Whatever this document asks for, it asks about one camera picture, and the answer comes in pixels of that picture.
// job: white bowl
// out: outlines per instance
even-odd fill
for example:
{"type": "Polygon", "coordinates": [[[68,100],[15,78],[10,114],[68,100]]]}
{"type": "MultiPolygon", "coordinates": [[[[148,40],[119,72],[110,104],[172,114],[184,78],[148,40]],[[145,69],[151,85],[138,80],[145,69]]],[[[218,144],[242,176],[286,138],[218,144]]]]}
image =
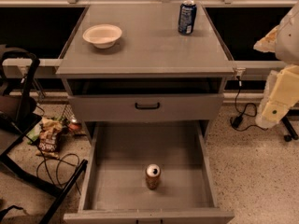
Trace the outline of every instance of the white bowl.
{"type": "Polygon", "coordinates": [[[83,34],[83,39],[94,44],[99,49],[107,49],[121,37],[121,28],[109,24],[90,27],[83,34]]]}

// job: closed drawer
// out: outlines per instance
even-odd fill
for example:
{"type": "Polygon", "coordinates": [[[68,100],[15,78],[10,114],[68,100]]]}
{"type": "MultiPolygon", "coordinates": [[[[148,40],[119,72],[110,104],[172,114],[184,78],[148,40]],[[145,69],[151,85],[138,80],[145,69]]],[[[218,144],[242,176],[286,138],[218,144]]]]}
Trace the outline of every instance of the closed drawer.
{"type": "Polygon", "coordinates": [[[223,94],[70,97],[69,102],[83,121],[196,120],[216,118],[223,94]]]}
{"type": "Polygon", "coordinates": [[[92,141],[78,213],[70,224],[223,224],[198,121],[102,123],[92,141]],[[145,169],[161,167],[150,190],[145,169]]]}

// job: can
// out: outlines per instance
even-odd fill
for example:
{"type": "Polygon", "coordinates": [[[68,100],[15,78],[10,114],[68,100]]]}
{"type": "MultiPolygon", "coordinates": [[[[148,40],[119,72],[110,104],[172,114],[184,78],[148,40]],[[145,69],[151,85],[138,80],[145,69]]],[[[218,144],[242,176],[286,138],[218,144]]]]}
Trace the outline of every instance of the can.
{"type": "Polygon", "coordinates": [[[180,5],[178,16],[178,32],[189,35],[193,32],[197,12],[197,5],[193,0],[186,0],[180,5]]]}
{"type": "Polygon", "coordinates": [[[157,164],[150,164],[146,169],[146,182],[149,189],[157,189],[160,183],[161,169],[157,164]]]}

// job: white robot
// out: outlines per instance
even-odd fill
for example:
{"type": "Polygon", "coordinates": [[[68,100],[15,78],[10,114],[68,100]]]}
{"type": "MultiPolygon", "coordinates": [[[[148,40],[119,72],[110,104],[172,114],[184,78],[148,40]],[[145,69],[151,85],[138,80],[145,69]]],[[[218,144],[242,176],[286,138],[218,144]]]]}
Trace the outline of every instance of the white robot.
{"type": "Polygon", "coordinates": [[[258,108],[256,124],[271,128],[299,101],[299,2],[254,48],[275,52],[279,60],[288,64],[280,72],[271,71],[258,108]]]}

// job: floor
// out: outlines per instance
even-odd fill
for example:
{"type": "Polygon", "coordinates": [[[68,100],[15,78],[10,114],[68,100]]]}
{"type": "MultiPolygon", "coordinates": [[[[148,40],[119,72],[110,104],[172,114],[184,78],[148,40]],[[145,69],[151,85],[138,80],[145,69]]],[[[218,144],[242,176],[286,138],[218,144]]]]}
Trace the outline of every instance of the floor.
{"type": "MultiPolygon", "coordinates": [[[[64,105],[41,107],[47,117],[59,117],[64,112],[64,105]]],[[[280,124],[267,131],[251,127],[238,132],[230,126],[230,118],[235,115],[234,105],[224,104],[206,142],[219,208],[235,212],[230,224],[298,223],[298,141],[286,143],[283,139],[286,131],[280,124]]],[[[244,118],[240,129],[253,123],[253,118],[244,118]]],[[[292,123],[299,130],[298,122],[293,120],[292,123]]],[[[81,160],[88,159],[90,144],[84,135],[65,135],[60,146],[60,157],[75,153],[81,160]]],[[[26,141],[14,148],[10,155],[23,169],[33,174],[43,161],[36,156],[36,147],[26,141]]],[[[77,162],[75,157],[69,159],[77,162]]],[[[53,178],[56,164],[54,161],[49,163],[53,178]]],[[[72,170],[70,166],[61,167],[60,181],[67,179],[72,170]]],[[[39,176],[49,180],[43,166],[39,176]]],[[[78,180],[79,189],[82,180],[83,176],[78,180]]],[[[2,224],[39,223],[53,202],[48,194],[23,184],[6,172],[0,172],[0,187],[0,209],[12,204],[24,208],[24,211],[10,211],[2,224]]],[[[79,198],[78,190],[73,187],[50,223],[64,223],[64,213],[77,212],[79,198]]]]}

